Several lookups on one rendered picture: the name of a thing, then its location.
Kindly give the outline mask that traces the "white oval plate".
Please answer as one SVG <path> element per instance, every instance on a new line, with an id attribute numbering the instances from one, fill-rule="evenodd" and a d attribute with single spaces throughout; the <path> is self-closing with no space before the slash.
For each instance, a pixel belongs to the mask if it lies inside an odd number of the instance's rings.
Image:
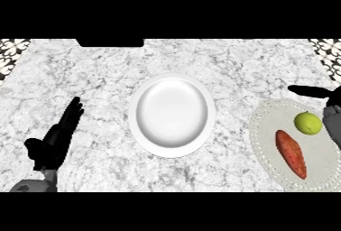
<path id="1" fill-rule="evenodd" d="M 181 73 L 162 73 L 139 86 L 128 123 L 143 149 L 164 158 L 193 153 L 208 141 L 215 120 L 209 90 Z"/>

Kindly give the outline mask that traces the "green pear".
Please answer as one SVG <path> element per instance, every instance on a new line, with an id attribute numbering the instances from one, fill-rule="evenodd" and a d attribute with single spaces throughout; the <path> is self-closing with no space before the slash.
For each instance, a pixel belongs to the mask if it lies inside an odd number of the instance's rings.
<path id="1" fill-rule="evenodd" d="M 294 118 L 294 126 L 302 134 L 314 135 L 322 129 L 320 118 L 314 114 L 302 112 Z"/>

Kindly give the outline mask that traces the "orange sweet potato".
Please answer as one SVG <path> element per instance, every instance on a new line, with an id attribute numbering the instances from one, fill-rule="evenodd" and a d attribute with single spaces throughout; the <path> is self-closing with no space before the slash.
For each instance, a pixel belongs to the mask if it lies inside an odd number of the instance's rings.
<path id="1" fill-rule="evenodd" d="M 276 147 L 294 174 L 304 180 L 307 178 L 304 154 L 298 142 L 283 130 L 276 132 Z"/>

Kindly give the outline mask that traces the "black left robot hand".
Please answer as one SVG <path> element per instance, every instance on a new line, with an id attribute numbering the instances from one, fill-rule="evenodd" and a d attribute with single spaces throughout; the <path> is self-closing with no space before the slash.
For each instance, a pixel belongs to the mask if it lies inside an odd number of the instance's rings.
<path id="1" fill-rule="evenodd" d="M 72 135 L 84 114 L 80 97 L 74 97 L 62 113 L 62 119 L 47 130 L 44 139 L 28 138 L 23 145 L 34 161 L 34 170 L 57 170 L 63 164 Z"/>

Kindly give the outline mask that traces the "pale round placemat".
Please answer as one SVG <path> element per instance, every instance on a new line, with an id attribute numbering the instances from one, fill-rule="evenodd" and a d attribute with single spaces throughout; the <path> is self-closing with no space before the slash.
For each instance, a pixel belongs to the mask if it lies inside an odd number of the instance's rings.
<path id="1" fill-rule="evenodd" d="M 320 114 L 289 99 L 260 103 L 249 121 L 249 139 L 257 160 L 286 191 L 341 192 L 341 149 L 325 127 L 304 134 L 295 117 Z"/>

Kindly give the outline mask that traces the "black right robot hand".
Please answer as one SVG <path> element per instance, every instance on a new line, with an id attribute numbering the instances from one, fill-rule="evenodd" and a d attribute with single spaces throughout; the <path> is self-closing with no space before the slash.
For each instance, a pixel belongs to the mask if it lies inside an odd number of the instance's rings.
<path id="1" fill-rule="evenodd" d="M 288 90 L 304 97 L 328 98 L 326 106 L 341 106 L 341 86 L 329 90 L 320 87 L 291 85 Z"/>

